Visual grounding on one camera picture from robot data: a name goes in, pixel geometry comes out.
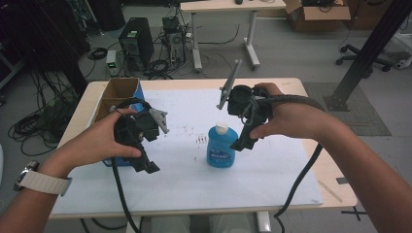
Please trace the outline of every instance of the bottle cap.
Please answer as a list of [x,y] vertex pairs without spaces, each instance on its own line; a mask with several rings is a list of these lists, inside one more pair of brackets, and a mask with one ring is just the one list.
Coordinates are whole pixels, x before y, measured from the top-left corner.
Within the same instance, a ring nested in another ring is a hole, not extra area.
[[227,133],[227,129],[229,127],[227,126],[226,122],[224,121],[218,121],[216,122],[216,132],[220,135],[223,135]]

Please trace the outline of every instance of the left hand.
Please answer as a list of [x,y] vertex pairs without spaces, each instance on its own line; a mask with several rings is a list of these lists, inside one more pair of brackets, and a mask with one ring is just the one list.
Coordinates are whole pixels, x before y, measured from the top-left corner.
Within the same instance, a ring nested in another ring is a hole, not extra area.
[[[129,109],[120,109],[119,111],[122,114],[135,113]],[[113,156],[139,157],[141,155],[139,150],[115,141],[114,126],[120,116],[119,112],[113,112],[91,125],[90,128],[59,148],[46,160],[39,171],[50,176],[65,178],[74,168],[92,164],[105,158]]]

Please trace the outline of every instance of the black pole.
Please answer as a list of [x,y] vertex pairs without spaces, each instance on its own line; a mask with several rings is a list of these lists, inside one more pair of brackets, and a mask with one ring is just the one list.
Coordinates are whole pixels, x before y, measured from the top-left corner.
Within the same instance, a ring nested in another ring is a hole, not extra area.
[[411,13],[411,10],[411,0],[394,0],[392,2],[366,40],[345,77],[343,77],[333,94],[326,97],[326,105],[329,110],[339,111],[345,106],[346,101],[363,78],[364,73],[391,40],[400,25]]

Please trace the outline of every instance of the hand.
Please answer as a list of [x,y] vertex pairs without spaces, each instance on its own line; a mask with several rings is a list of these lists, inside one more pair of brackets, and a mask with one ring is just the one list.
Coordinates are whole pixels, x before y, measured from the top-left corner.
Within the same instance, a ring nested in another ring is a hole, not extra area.
[[[283,95],[274,83],[259,83],[255,87],[266,89],[269,95]],[[273,103],[273,118],[253,129],[252,139],[282,134],[292,138],[319,140],[327,122],[339,122],[332,116],[305,104]]]
[[[120,109],[122,114],[135,113]],[[121,116],[113,112],[94,123],[83,133],[59,148],[41,167],[50,176],[67,177],[76,167],[95,163],[108,157],[139,157],[141,152],[115,141],[114,126]]]

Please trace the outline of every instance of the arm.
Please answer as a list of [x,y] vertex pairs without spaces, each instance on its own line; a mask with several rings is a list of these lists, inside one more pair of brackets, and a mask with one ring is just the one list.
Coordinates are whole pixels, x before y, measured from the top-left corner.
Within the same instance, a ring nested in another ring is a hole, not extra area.
[[[133,113],[130,110],[120,111],[124,114]],[[65,179],[76,167],[95,163],[107,157],[140,156],[137,149],[115,142],[113,128],[119,117],[120,114],[114,112],[90,126],[56,150],[38,172]],[[56,199],[57,195],[24,188],[0,216],[0,232],[43,232]]]
[[[271,95],[282,94],[273,83],[260,83]],[[343,122],[302,104],[272,104],[273,118],[255,128],[251,138],[273,134],[319,142],[358,195],[379,232],[410,232],[412,187]]]

